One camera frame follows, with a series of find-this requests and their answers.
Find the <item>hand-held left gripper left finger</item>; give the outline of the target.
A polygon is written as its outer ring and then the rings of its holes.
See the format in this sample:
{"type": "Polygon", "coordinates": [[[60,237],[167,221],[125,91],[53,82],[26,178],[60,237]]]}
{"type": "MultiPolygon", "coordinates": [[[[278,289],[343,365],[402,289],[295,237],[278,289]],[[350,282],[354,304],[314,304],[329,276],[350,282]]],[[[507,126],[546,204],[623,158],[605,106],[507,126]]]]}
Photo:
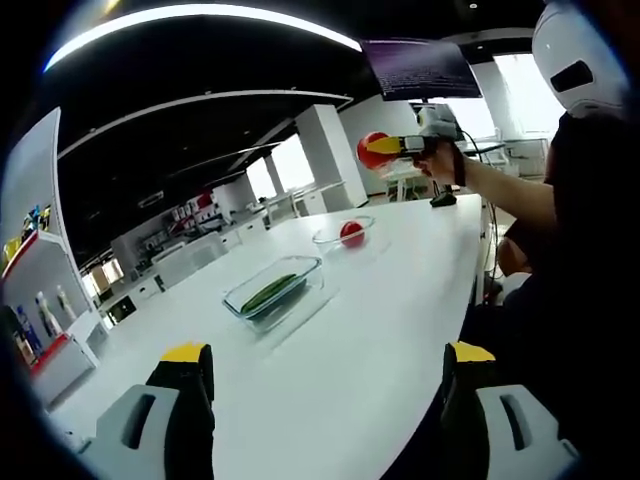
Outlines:
{"type": "Polygon", "coordinates": [[[213,401],[211,346],[174,347],[99,417],[79,457],[99,479],[212,479],[213,401]]]}

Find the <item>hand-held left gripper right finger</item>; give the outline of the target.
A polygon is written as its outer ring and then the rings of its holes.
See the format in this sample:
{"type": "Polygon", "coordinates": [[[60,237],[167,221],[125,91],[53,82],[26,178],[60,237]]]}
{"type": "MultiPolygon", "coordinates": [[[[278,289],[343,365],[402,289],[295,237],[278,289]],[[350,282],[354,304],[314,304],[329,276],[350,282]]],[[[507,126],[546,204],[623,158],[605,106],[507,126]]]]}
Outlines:
{"type": "Polygon", "coordinates": [[[569,479],[559,421],[488,350],[447,342],[434,400],[407,446],[410,479],[569,479]]]}

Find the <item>person's right hand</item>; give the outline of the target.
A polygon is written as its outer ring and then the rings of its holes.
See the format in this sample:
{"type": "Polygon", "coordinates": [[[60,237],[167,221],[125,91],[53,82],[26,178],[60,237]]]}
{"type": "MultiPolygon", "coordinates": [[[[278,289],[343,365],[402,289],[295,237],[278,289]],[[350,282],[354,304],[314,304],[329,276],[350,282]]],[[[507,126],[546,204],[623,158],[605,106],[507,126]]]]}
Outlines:
{"type": "Polygon", "coordinates": [[[413,156],[413,165],[442,185],[465,186],[465,156],[447,140],[439,140],[434,148],[413,156]]]}

